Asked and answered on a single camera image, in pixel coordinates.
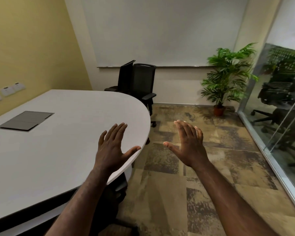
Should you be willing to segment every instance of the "potted plant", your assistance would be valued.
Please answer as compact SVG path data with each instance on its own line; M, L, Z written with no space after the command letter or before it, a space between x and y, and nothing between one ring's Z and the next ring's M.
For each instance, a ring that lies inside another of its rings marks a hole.
M223 115L225 101L240 102L249 78L258 80L257 76L251 74L252 64L245 60L255 53L254 44L250 43L237 52L218 48L217 55L208 58L214 71L208 73L207 79L202 81L201 85L205 88L201 94L215 103L214 115Z

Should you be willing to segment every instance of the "beige wall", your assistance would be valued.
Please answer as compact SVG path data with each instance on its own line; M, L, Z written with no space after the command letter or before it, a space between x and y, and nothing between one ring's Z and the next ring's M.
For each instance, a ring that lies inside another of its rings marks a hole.
M65 0L72 25L77 36L84 62L94 90L117 85L118 69L98 69L96 57L80 0ZM258 42L260 51L276 13L280 0L249 0L240 28L235 49L251 42ZM158 68L155 73L153 92L159 103L212 104L201 98L201 80L211 69L205 68ZM226 103L237 106L237 103Z
M0 0L0 115L50 89L91 90L64 0Z

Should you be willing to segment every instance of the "white table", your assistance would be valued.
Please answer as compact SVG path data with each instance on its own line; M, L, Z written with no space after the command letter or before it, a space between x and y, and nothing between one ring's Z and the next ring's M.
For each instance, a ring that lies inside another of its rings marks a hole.
M29 132L0 129L0 218L81 185L93 168L100 134L113 124L128 124L123 152L143 148L150 131L147 108L117 92L50 90L0 116L0 125L24 111L54 114Z

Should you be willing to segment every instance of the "brown carpet tile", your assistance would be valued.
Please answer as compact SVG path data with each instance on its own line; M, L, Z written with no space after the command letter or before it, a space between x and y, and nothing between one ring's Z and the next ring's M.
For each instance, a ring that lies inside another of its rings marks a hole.
M135 161L118 218L135 222L142 236L225 235L219 217L195 172L162 143L180 146L174 120L202 129L210 161L280 235L295 235L295 206L236 113L214 117L211 106L154 104L150 144ZM111 225L100 233L130 235Z

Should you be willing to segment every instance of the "red plant pot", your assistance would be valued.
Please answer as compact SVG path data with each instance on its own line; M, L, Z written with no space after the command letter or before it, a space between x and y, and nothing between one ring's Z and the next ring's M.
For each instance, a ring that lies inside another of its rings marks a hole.
M213 113L214 113L214 115L216 117L220 117L220 116L223 115L224 110L225 110L225 107L224 106L222 108L218 108L218 105L214 105L214 111L213 111Z

